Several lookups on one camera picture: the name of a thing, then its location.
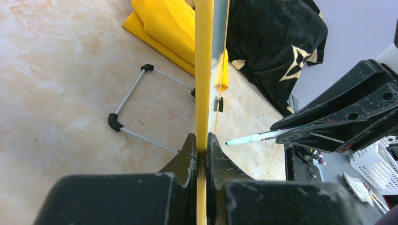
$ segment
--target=folded yellow fabric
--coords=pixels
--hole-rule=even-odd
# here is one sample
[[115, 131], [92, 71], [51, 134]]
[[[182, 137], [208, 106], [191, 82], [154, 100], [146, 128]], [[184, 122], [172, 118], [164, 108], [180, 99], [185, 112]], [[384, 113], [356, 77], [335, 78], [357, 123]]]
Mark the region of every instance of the folded yellow fabric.
[[[195, 76], [195, 11], [184, 0], [132, 0], [123, 27]], [[228, 55], [214, 84], [228, 88]]]

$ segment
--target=pen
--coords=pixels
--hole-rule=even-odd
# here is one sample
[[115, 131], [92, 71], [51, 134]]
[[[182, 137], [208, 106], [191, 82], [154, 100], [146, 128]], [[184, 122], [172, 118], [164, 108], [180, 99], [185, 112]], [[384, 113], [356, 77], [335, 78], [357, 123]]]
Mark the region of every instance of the pen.
[[240, 144], [247, 144], [247, 143], [261, 142], [261, 141], [265, 141], [265, 140], [275, 139], [279, 135], [287, 133], [287, 132], [294, 130], [300, 126], [283, 128], [283, 129], [279, 129], [279, 130], [258, 133], [258, 134], [254, 134], [254, 135], [250, 135], [250, 136], [246, 136], [246, 137], [235, 138], [235, 139], [232, 139], [232, 140], [226, 142], [225, 144], [226, 145], [240, 145]]

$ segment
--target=screw hole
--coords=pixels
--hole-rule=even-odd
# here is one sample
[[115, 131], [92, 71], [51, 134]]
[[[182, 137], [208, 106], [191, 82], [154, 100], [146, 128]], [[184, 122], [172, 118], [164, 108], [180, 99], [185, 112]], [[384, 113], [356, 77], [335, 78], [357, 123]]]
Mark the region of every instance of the screw hole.
[[353, 113], [353, 112], [348, 114], [348, 116], [347, 116], [348, 120], [356, 120], [357, 118], [358, 118], [358, 114]]
[[392, 97], [394, 97], [394, 95], [391, 92], [387, 92], [383, 95], [383, 99], [386, 101], [391, 100]]

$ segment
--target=basket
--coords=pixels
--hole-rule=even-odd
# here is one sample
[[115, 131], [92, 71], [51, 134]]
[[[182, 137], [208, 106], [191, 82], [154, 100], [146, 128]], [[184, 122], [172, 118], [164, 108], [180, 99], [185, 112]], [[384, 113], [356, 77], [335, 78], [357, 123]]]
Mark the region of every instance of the basket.
[[349, 155], [351, 166], [382, 195], [398, 195], [398, 164], [377, 141]]

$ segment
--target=patterned black fabric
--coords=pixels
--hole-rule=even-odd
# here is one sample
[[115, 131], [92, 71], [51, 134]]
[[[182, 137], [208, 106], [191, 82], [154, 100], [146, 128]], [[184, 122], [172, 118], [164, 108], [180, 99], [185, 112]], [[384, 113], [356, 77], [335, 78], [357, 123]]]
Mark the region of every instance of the patterned black fabric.
[[230, 0], [229, 60], [284, 116], [303, 65], [323, 62], [327, 33], [312, 0]]

